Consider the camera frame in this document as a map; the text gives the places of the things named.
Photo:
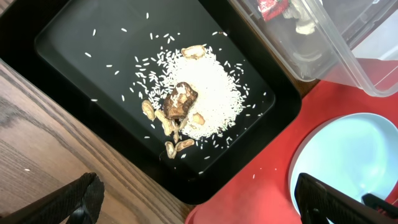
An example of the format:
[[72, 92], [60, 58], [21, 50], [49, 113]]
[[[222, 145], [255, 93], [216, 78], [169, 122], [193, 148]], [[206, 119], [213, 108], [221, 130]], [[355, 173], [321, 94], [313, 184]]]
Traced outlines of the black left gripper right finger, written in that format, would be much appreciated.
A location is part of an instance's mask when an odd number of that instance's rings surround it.
[[389, 218], [309, 174], [301, 173], [295, 201], [303, 224], [397, 224]]

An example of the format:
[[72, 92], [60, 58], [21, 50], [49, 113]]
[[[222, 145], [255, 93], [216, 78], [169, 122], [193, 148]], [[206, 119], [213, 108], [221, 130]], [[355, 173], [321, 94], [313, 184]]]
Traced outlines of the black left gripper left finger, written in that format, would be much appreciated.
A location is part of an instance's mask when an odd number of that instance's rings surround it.
[[1, 218], [3, 224], [86, 223], [98, 221], [104, 200], [104, 183], [94, 172]]

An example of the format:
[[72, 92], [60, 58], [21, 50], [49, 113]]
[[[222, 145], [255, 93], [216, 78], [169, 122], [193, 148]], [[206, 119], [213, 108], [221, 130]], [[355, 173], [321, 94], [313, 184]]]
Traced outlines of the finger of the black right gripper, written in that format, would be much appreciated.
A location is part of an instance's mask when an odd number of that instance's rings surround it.
[[373, 194], [363, 195], [362, 201], [366, 206], [376, 210], [384, 216], [389, 218], [397, 218], [397, 207]]

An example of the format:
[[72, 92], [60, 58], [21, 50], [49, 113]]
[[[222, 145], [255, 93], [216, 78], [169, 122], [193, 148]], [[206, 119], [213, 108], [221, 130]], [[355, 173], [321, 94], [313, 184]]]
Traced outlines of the light blue plate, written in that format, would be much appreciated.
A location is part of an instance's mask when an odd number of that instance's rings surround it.
[[397, 128], [372, 113], [331, 119], [299, 145], [289, 168], [291, 195], [302, 172], [357, 201], [366, 193], [385, 199], [397, 182]]

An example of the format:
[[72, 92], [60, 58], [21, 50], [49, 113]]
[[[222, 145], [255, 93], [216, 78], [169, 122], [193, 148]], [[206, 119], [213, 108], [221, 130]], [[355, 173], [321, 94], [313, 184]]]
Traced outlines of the red strawberry cake wrapper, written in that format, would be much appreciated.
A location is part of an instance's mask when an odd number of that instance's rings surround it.
[[289, 6], [289, 0], [258, 0], [257, 3], [266, 22], [282, 14]]

